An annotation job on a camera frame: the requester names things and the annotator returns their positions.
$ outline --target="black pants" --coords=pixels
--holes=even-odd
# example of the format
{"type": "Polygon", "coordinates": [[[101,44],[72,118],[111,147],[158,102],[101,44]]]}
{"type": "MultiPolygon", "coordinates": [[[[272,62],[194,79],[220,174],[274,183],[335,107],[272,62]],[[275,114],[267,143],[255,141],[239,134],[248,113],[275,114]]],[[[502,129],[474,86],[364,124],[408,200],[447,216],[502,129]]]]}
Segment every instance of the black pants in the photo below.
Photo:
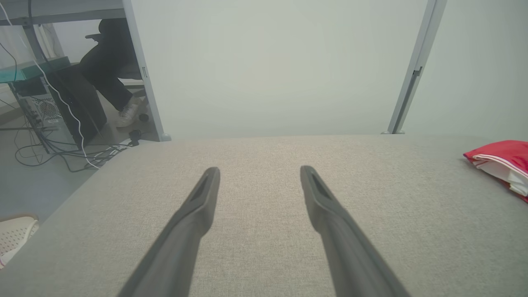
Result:
{"type": "Polygon", "coordinates": [[[102,32],[105,37],[82,58],[79,66],[83,76],[121,111],[131,99],[132,93],[117,76],[125,65],[136,62],[136,56],[129,39],[126,20],[116,21],[106,24],[107,28],[113,31],[102,32]]]}

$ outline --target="white cable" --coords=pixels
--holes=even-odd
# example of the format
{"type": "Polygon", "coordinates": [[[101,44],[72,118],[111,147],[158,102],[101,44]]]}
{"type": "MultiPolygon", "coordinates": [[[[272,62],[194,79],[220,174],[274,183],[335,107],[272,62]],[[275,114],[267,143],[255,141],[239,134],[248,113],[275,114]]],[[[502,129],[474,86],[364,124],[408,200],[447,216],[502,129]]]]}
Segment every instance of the white cable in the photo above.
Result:
{"type": "MultiPolygon", "coordinates": [[[[7,19],[7,21],[9,22],[9,25],[12,27],[13,24],[11,23],[11,21],[9,20],[9,16],[7,16],[7,12],[5,11],[5,8],[4,6],[2,5],[2,2],[0,2],[0,7],[2,7],[2,10],[4,11],[4,14],[5,14],[5,18],[7,19]]],[[[22,36],[20,36],[20,34],[18,34],[18,37],[20,37],[20,40],[22,41],[22,44],[24,45],[24,47],[27,49],[27,51],[29,52],[29,49],[27,48],[25,42],[24,42],[24,39],[22,38],[22,36]]],[[[48,83],[48,86],[50,86],[56,93],[57,95],[59,95],[59,99],[62,101],[62,103],[66,104],[66,106],[68,107],[68,111],[70,112],[70,115],[77,121],[77,123],[79,123],[79,135],[81,135],[81,149],[82,149],[82,153],[84,154],[84,158],[86,159],[86,161],[88,162],[88,164],[92,165],[93,167],[99,169],[99,167],[93,165],[90,160],[88,159],[88,156],[86,155],[86,151],[84,150],[84,136],[82,135],[81,133],[81,121],[73,115],[73,112],[71,111],[71,107],[68,103],[66,103],[64,100],[62,100],[62,97],[61,97],[61,94],[59,93],[59,91],[57,91],[57,89],[55,89],[51,83],[48,81],[48,77],[46,76],[46,73],[44,73],[44,70],[42,70],[42,68],[40,68],[40,65],[35,61],[35,59],[32,59],[33,62],[35,62],[35,65],[39,68],[39,70],[42,72],[42,74],[44,75],[44,79],[46,80],[46,82],[48,83]]]]}

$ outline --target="folded red cloth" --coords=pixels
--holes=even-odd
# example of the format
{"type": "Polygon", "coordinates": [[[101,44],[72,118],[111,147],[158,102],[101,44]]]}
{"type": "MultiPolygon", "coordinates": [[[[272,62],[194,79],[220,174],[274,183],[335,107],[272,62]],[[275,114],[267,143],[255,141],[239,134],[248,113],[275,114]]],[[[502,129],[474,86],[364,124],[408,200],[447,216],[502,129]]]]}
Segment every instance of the folded red cloth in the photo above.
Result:
{"type": "Polygon", "coordinates": [[[528,202],[528,142],[505,140],[464,154],[478,169],[504,181],[528,202]]]}

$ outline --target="white sneaker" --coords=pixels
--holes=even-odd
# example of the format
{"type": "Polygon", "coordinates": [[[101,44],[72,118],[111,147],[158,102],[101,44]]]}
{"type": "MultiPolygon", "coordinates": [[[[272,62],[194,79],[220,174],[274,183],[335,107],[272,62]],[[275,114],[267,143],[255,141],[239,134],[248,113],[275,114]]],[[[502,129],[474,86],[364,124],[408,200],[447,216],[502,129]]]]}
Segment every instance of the white sneaker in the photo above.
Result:
{"type": "Polygon", "coordinates": [[[145,97],[132,96],[125,108],[119,112],[119,119],[116,121],[116,127],[123,128],[131,125],[136,120],[139,106],[144,100],[145,97]]]}

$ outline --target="gray floor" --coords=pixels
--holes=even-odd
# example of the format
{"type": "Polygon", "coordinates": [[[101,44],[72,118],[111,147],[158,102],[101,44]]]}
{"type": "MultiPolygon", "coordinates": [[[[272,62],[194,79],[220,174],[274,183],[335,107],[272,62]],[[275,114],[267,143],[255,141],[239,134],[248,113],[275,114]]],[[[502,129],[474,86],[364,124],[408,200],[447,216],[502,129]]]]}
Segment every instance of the gray floor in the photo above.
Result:
{"type": "MultiPolygon", "coordinates": [[[[143,139],[157,140],[152,121],[135,122],[126,128],[116,128],[113,122],[117,118],[117,111],[101,95],[99,97],[108,118],[101,133],[108,142],[120,143],[128,139],[128,132],[133,129],[139,129],[143,139]]],[[[19,117],[0,127],[21,127],[24,122],[24,118],[19,117]]],[[[96,170],[71,173],[60,157],[54,157],[49,162],[36,167],[23,166],[14,157],[17,150],[13,141],[15,135],[16,131],[0,131],[0,218],[24,212],[37,214],[40,221],[44,221],[96,170]]],[[[20,131],[16,143],[19,147],[29,145],[28,131],[20,131]]],[[[97,136],[90,143],[101,144],[104,141],[97,136]]],[[[105,148],[106,146],[89,146],[87,151],[105,148]]],[[[41,146],[35,147],[34,150],[37,155],[42,154],[44,161],[49,158],[41,146]]],[[[32,156],[33,152],[26,148],[22,154],[32,156]]],[[[37,164],[34,157],[19,156],[19,159],[27,164],[37,164]]],[[[86,164],[86,160],[82,158],[68,157],[68,161],[73,170],[82,168],[86,164]]]]}

